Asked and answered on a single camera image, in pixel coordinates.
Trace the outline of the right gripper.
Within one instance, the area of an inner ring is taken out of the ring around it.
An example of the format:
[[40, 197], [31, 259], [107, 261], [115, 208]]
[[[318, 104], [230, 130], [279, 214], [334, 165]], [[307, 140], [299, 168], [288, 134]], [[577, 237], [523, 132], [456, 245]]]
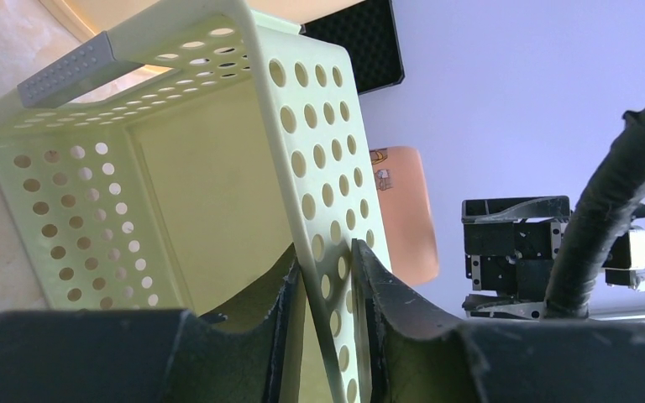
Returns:
[[467, 317], [539, 319], [570, 215], [567, 196], [462, 201]]

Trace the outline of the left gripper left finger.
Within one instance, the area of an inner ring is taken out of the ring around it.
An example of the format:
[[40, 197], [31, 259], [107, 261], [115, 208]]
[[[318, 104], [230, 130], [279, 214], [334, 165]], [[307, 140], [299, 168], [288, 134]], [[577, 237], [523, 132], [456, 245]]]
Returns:
[[300, 269], [217, 310], [0, 313], [0, 402], [279, 402]]

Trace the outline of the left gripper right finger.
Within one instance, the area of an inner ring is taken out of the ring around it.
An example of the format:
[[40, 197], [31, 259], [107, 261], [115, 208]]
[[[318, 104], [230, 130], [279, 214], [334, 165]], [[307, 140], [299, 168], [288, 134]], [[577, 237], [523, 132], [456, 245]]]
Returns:
[[469, 321], [351, 246], [371, 402], [645, 402], [645, 323]]

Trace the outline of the orange capybara bucket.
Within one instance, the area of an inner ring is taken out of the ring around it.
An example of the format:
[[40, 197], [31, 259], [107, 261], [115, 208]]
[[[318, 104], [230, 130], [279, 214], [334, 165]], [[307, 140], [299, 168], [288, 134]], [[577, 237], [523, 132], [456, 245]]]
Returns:
[[426, 284], [438, 276], [439, 257], [421, 155], [408, 146], [369, 154], [391, 271], [407, 285]]

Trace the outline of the green plastic basket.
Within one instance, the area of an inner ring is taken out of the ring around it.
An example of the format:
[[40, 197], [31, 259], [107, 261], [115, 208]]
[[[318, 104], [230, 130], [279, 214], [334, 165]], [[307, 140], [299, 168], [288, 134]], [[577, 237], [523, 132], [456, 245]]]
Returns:
[[203, 313], [293, 246], [302, 398], [368, 402], [350, 247], [389, 268], [348, 51], [243, 1], [160, 1], [0, 98], [0, 188], [52, 308]]

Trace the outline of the yellow capybara bucket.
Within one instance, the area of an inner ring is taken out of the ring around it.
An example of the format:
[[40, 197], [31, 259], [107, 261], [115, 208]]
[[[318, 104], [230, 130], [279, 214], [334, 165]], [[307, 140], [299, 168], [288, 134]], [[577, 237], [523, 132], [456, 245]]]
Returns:
[[[155, 0], [40, 0], [40, 4], [82, 42], [120, 24]], [[350, 8], [360, 0], [248, 0], [252, 9], [306, 24]]]

